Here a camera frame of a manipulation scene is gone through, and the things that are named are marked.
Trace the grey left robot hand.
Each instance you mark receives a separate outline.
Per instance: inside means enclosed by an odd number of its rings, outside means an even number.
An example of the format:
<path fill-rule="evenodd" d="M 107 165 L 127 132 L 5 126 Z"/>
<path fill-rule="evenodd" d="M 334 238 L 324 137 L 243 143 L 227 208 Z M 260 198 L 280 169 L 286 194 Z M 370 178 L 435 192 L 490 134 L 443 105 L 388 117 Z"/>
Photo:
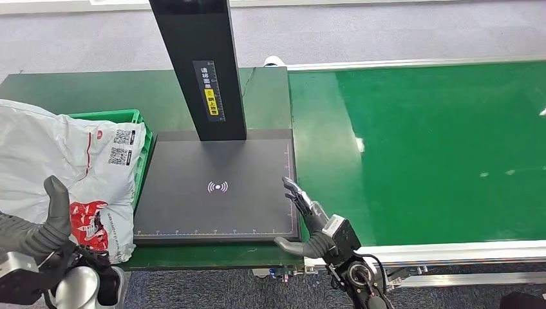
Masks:
<path fill-rule="evenodd" d="M 70 197 L 67 187 L 51 175 L 43 182 L 49 197 L 44 223 L 1 213 L 1 248 L 43 261 L 70 241 Z"/>

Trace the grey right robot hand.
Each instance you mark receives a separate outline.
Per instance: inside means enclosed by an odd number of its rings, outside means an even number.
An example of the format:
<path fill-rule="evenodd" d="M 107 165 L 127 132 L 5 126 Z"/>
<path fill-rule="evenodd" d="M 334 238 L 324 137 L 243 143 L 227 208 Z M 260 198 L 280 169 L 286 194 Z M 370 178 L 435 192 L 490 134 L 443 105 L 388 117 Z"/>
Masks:
<path fill-rule="evenodd" d="M 330 249 L 334 248 L 332 240 L 323 234 L 323 228 L 328 222 L 326 212 L 294 180 L 284 176 L 282 181 L 284 188 L 289 190 L 289 193 L 285 193 L 285 197 L 297 207 L 308 230 L 309 238 L 304 242 L 293 242 L 276 237 L 274 243 L 283 252 L 295 256 L 323 258 Z"/>

